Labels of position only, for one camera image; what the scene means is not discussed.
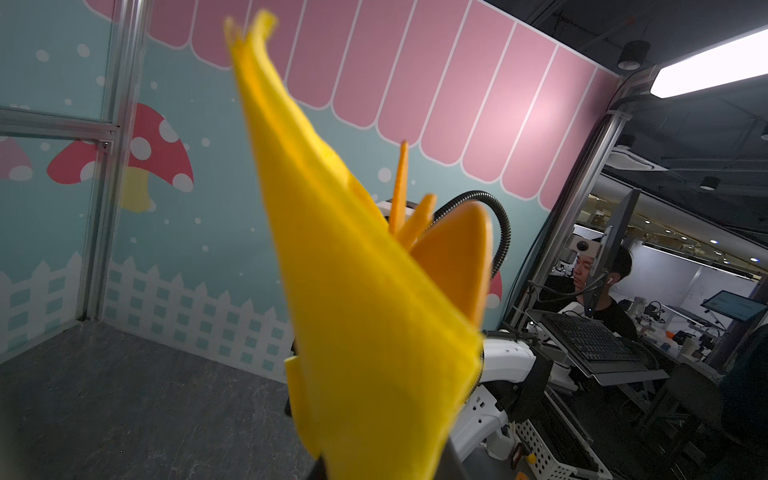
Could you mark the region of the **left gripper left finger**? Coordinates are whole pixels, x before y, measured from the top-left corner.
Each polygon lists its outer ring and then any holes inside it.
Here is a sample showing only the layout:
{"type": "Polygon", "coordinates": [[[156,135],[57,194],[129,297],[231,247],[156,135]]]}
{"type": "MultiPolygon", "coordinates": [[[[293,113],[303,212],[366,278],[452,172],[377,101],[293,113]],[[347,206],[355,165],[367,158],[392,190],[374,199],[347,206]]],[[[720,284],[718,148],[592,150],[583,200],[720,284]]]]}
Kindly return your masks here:
{"type": "Polygon", "coordinates": [[[327,480],[326,465],[323,457],[319,457],[315,461],[305,480],[327,480]]]}

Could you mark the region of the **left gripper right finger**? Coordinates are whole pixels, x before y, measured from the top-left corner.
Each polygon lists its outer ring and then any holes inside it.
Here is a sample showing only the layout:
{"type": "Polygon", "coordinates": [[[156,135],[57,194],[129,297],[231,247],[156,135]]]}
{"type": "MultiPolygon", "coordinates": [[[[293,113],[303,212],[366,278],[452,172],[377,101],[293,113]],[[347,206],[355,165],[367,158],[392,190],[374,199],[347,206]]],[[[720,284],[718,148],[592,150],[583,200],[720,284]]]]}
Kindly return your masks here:
{"type": "Polygon", "coordinates": [[[440,457],[440,480],[467,480],[467,473],[450,440],[440,457]]]}

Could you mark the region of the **orange plastic fork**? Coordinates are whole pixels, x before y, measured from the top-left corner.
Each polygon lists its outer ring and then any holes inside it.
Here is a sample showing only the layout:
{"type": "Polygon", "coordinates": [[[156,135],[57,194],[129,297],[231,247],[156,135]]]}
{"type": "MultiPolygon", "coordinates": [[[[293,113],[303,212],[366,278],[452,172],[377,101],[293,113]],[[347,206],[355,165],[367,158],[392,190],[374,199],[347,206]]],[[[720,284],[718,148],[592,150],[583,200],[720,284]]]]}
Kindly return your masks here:
{"type": "Polygon", "coordinates": [[[412,250],[419,237],[433,222],[436,202],[435,194],[427,194],[404,224],[395,229],[394,237],[406,251],[412,250]]]}

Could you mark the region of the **orange plastic spoon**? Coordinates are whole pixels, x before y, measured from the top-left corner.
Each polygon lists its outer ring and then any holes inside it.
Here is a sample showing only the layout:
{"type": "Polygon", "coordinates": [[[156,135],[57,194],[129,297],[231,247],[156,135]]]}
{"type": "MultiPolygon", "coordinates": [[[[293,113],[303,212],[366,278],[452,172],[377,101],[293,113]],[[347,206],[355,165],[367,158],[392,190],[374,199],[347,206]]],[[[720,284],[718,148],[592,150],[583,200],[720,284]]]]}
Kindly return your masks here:
{"type": "Polygon", "coordinates": [[[411,255],[451,303],[478,330],[491,280],[492,225],[476,201],[458,205],[427,229],[411,255]]]}

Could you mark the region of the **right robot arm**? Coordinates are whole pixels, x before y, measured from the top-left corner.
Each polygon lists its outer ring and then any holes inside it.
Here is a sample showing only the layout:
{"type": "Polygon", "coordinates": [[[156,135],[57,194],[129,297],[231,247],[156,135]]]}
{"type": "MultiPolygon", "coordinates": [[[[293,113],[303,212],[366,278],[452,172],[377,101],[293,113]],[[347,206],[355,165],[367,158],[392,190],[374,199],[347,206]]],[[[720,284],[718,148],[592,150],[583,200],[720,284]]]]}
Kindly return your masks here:
{"type": "Polygon", "coordinates": [[[437,478],[461,477],[462,462],[483,442],[491,457],[508,457],[519,445],[514,424],[538,405],[551,367],[522,336],[509,332],[486,334],[481,361],[482,371],[446,443],[437,478]]]}

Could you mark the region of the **orange plastic knife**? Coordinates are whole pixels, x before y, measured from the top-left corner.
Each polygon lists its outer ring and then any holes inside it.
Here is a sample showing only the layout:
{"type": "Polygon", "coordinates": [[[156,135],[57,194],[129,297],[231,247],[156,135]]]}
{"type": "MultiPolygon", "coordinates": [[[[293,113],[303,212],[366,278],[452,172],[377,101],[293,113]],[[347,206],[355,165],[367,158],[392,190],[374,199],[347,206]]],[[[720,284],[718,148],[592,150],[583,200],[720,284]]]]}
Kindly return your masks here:
{"type": "Polygon", "coordinates": [[[400,144],[398,168],[394,182],[391,210],[389,214],[389,232],[396,235],[403,228],[406,218],[407,178],[408,178],[408,149],[407,141],[400,144]]]}

